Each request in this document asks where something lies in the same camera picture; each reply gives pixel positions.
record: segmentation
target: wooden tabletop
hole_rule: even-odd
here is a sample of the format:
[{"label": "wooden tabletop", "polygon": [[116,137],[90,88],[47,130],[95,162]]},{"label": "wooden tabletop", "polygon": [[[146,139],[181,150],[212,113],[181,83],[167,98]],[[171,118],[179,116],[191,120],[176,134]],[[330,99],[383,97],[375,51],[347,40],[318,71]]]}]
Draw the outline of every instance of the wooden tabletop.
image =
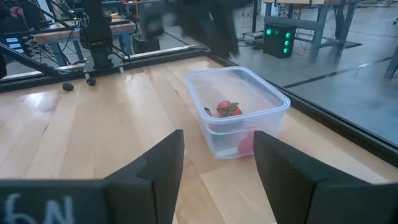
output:
[{"label": "wooden tabletop", "polygon": [[[125,19],[112,19],[112,22],[119,22],[119,21],[124,21]],[[68,25],[74,26],[75,22],[74,21],[66,21]],[[56,29],[56,28],[62,28],[64,27],[63,25],[59,24],[56,22],[55,24],[52,24],[49,29]],[[133,22],[129,22],[126,24],[118,24],[118,25],[111,25],[111,30],[113,33],[116,32],[124,32],[128,30],[135,30],[136,25]],[[34,35],[34,39],[39,42],[39,43],[46,43],[46,42],[53,42],[56,40],[66,40],[69,38],[77,38],[80,35],[80,31],[78,30],[66,30],[66,31],[57,31],[57,32],[49,32],[49,33],[43,33],[43,34],[36,34]]]},{"label": "wooden tabletop", "polygon": [[[254,158],[219,160],[198,126],[185,74],[221,67],[206,57],[0,94],[0,177],[102,178],[175,129],[185,137],[174,223],[275,222]],[[370,183],[398,182],[398,170],[291,108],[279,139]]]}]

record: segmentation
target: concrete floor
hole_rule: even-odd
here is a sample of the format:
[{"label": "concrete floor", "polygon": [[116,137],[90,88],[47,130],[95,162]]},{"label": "concrete floor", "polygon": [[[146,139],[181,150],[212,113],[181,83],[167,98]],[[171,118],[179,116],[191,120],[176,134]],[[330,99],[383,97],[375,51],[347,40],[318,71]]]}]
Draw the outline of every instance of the concrete floor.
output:
[{"label": "concrete floor", "polygon": [[[315,20],[316,16],[316,9],[302,13],[302,19]],[[396,17],[398,8],[395,5],[389,8],[357,9],[347,40],[362,45],[345,49],[341,57],[335,57],[334,48],[327,47],[320,50],[317,62],[311,63],[308,59],[310,50],[303,49],[306,43],[300,44],[296,40],[295,53],[290,58],[278,59],[262,53],[262,50],[253,50],[242,42],[240,55],[232,61],[398,144],[398,138],[394,137],[398,133],[398,80],[382,77],[389,57],[398,44],[398,25],[392,25]],[[335,31],[333,11],[330,11],[329,18],[324,37],[333,37]],[[235,12],[235,27],[238,37],[243,32],[251,31],[250,7]],[[262,19],[259,17],[257,30],[262,29]],[[182,37],[179,27],[167,26],[165,30],[188,44],[197,44],[189,37]],[[305,30],[298,32],[309,34]],[[160,37],[162,49],[184,45],[167,34]],[[65,53],[71,62],[77,60],[76,55],[68,49]],[[31,70],[18,63],[10,63],[7,69],[9,74]]]}]

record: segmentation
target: table leg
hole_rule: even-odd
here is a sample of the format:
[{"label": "table leg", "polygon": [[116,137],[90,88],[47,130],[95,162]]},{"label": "table leg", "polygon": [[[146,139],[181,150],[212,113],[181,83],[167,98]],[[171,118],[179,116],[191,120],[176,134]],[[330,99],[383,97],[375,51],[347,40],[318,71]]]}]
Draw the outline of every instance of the table leg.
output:
[{"label": "table leg", "polygon": [[318,24],[320,27],[316,30],[314,37],[313,37],[313,47],[311,51],[311,62],[317,61],[317,56],[319,52],[319,46],[321,45],[323,29],[325,28],[326,17],[329,11],[329,5],[321,5],[319,6],[319,16],[317,19]]},{"label": "table leg", "polygon": [[124,44],[123,44],[123,38],[122,36],[118,36],[118,40],[119,40],[119,46],[121,50],[124,50]]},{"label": "table leg", "polygon": [[272,3],[267,3],[266,4],[266,13],[265,13],[265,16],[264,16],[264,30],[262,31],[262,34],[264,35],[262,51],[264,53],[266,52],[266,38],[265,38],[265,36],[267,35],[266,34],[267,16],[271,16],[271,7],[272,7]]},{"label": "table leg", "polygon": [[398,67],[398,46],[392,55],[391,61],[388,64],[386,73],[384,74],[384,78],[392,78],[394,76],[394,72],[397,70]]},{"label": "table leg", "polygon": [[289,11],[287,13],[287,18],[288,19],[293,18],[293,11],[294,11],[294,5],[293,4],[289,4]]},{"label": "table leg", "polygon": [[355,8],[356,8],[356,4],[355,3],[351,3],[351,4],[348,5],[347,16],[346,16],[346,19],[344,21],[343,30],[341,32],[342,35],[341,35],[341,38],[339,39],[339,41],[341,43],[339,45],[337,45],[337,55],[339,55],[339,56],[343,52],[344,45],[346,44],[346,39],[347,39],[347,36],[348,36],[349,27],[351,26],[351,22],[353,21]]},{"label": "table leg", "polygon": [[67,63],[64,61],[61,55],[61,48],[58,43],[49,44],[51,47],[52,52],[54,53],[55,60],[58,63],[58,66],[67,66]]},{"label": "table leg", "polygon": [[131,47],[131,40],[130,34],[122,34],[123,42],[124,42],[124,49],[128,55],[132,55],[134,52],[132,51]]},{"label": "table leg", "polygon": [[255,32],[256,31],[258,4],[259,4],[258,0],[253,0],[253,17],[252,17],[252,24],[251,24],[251,32]]},{"label": "table leg", "polygon": [[83,54],[81,53],[81,49],[80,49],[80,46],[79,46],[79,41],[74,40],[73,41],[73,45],[75,46],[76,54],[77,54],[77,57],[79,58],[79,61],[83,61],[84,57],[83,57]]}]

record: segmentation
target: metal frame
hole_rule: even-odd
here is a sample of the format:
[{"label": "metal frame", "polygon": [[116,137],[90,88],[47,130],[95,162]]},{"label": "metal frame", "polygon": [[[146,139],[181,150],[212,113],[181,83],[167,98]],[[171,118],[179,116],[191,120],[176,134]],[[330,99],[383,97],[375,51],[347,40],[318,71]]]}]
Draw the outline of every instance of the metal frame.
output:
[{"label": "metal frame", "polygon": [[337,40],[331,40],[324,44],[321,44],[323,29],[325,27],[325,22],[326,22],[326,18],[328,15],[328,11],[332,7],[344,7],[345,6],[344,3],[339,4],[339,5],[335,5],[335,4],[319,5],[317,21],[305,21],[305,20],[292,19],[293,6],[294,6],[293,4],[289,4],[288,18],[280,18],[280,17],[271,16],[272,3],[266,3],[266,15],[264,17],[263,35],[265,35],[266,25],[272,24],[272,23],[284,24],[284,25],[288,25],[288,26],[295,26],[295,27],[301,28],[301,29],[314,30],[315,34],[311,41],[311,42],[313,42],[313,48],[311,51],[310,60],[312,62],[316,62],[317,56],[319,53],[319,49],[322,47],[329,47],[329,46],[337,46],[336,56],[340,56],[341,53],[343,52],[344,45],[346,43],[346,39],[347,39],[348,32],[349,32],[349,27],[351,26],[351,22],[354,17],[354,12],[355,12],[357,1],[352,1],[352,2],[349,2],[346,4],[348,5],[348,11],[347,11],[346,17],[344,18],[343,25],[341,28],[341,37]]},{"label": "metal frame", "polygon": [[[125,60],[124,69],[145,67],[160,63],[173,62],[176,60],[183,60],[187,58],[207,56],[222,66],[236,66],[237,64],[230,62],[229,60],[220,58],[208,49],[199,47],[196,45],[176,47],[168,50],[158,50],[155,52],[148,52],[139,55],[133,55],[129,60]],[[43,73],[36,73],[28,77],[9,78],[0,80],[0,92],[19,90],[24,88],[31,88],[34,86],[41,86],[51,83],[65,82],[68,80],[74,80],[77,78],[84,78],[83,72],[81,72],[84,65],[75,66],[64,75],[56,77],[50,77]],[[118,68],[107,70],[106,72],[92,72],[90,76],[96,77],[99,75],[109,75],[114,73]],[[344,138],[357,144],[363,149],[369,151],[375,156],[383,159],[384,161],[398,167],[398,146],[395,144],[373,134],[369,131],[359,127],[358,125],[338,116],[337,114],[328,111],[321,106],[311,103],[300,96],[292,93],[285,88],[276,85],[268,81],[276,88],[279,89],[284,95],[291,100],[291,105],[296,110],[301,111],[310,118],[318,121],[325,125],[336,133],[340,134]]]},{"label": "metal frame", "polygon": [[[121,42],[123,45],[121,45],[122,50],[124,50],[127,54],[132,55],[134,53],[134,50],[132,48],[131,44],[131,38],[130,35],[133,34],[135,30],[126,30],[122,32],[114,32],[112,33],[112,37],[118,37],[119,43],[120,39],[123,41]],[[76,54],[79,58],[79,61],[84,60],[83,53],[81,51],[81,48],[79,46],[79,37],[72,37],[69,38],[69,42],[73,42],[73,47],[76,50]],[[60,43],[65,43],[68,41],[68,39],[57,39],[57,40],[51,40],[51,41],[44,41],[44,42],[39,42],[40,44],[48,44],[51,48],[51,51],[54,53],[55,60],[57,61],[58,66],[66,66],[67,63],[64,60],[64,58],[61,55],[61,49],[59,44]]]}]

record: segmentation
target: cable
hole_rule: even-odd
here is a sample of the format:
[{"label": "cable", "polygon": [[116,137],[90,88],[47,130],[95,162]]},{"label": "cable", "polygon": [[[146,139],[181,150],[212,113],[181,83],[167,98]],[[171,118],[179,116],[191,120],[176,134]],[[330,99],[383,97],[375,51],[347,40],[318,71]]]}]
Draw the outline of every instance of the cable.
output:
[{"label": "cable", "polygon": [[67,65],[71,65],[69,58],[63,52],[61,52],[61,57],[66,61]]},{"label": "cable", "polygon": [[70,47],[67,47],[71,52],[77,54],[74,50],[72,50]]},{"label": "cable", "polygon": [[[46,46],[44,46],[44,45],[42,45],[42,44],[40,44],[40,43],[38,43],[38,42],[32,42],[32,43],[33,43],[33,45],[34,45],[34,46],[32,46],[32,47],[38,47],[38,51],[39,51],[39,52],[36,52],[36,53],[34,54],[34,56],[37,55],[37,54],[40,55],[40,58],[39,58],[39,59],[40,59],[40,63],[42,63],[42,58],[43,58],[43,56],[44,56],[45,58],[51,60],[52,62],[57,63],[57,62],[53,59],[53,57],[55,56],[54,53],[52,53],[49,49],[47,49]],[[69,59],[65,58],[65,57],[66,57],[65,54],[62,54],[62,55],[63,55],[62,57],[70,64]]]},{"label": "cable", "polygon": [[121,57],[120,55],[118,55],[118,54],[115,53],[115,52],[111,52],[109,55],[111,55],[111,54],[116,55],[116,56],[117,56],[118,58],[120,58],[121,60],[125,60],[125,58]]},{"label": "cable", "polygon": [[[80,24],[80,20],[79,20],[79,19],[75,20],[75,25],[78,26],[79,24]],[[69,43],[70,37],[72,36],[73,31],[75,31],[75,29],[73,29],[73,30],[70,31],[70,33],[69,33],[69,35],[68,35],[67,42],[65,43],[65,46],[64,46],[63,49],[61,50],[61,53],[63,53],[63,51],[66,49],[66,47],[67,47],[67,45],[68,45],[68,43]]]},{"label": "cable", "polygon": [[[325,21],[325,24],[328,23],[329,21],[331,21],[334,17],[336,17],[336,13],[334,13],[332,16],[330,16],[330,18]],[[301,38],[301,36],[299,35],[299,30],[300,29],[297,29],[296,37]],[[305,53],[309,50],[309,49],[307,49],[307,45],[308,45],[308,43],[310,41],[312,33],[313,33],[313,30],[311,30],[311,33],[308,35],[307,43],[305,44],[305,46],[303,46],[303,43],[302,43],[301,40],[298,40],[300,42],[301,48],[303,48],[303,50],[304,50],[304,53],[303,54],[299,54],[297,52],[293,52],[294,54],[299,55],[300,57],[303,57],[305,55]]]},{"label": "cable", "polygon": [[133,2],[136,3],[136,22],[135,22],[135,25],[136,25],[137,31],[138,31],[138,38],[141,39],[141,32],[139,31],[139,28],[138,28],[138,25],[137,25],[138,22],[139,22],[139,16],[138,16],[138,2],[137,2],[137,0],[133,0]]},{"label": "cable", "polygon": [[244,16],[244,12],[243,12],[243,20],[242,20],[242,29],[241,29],[241,35],[243,35],[243,27],[244,27],[244,19],[245,19],[245,16]]},{"label": "cable", "polygon": [[112,47],[120,52],[122,52],[124,54],[124,56],[126,56],[129,60],[130,60],[130,55],[128,55],[127,53],[125,53],[125,51],[121,50],[120,48],[118,48],[117,46],[115,46],[114,44],[112,44]]}]

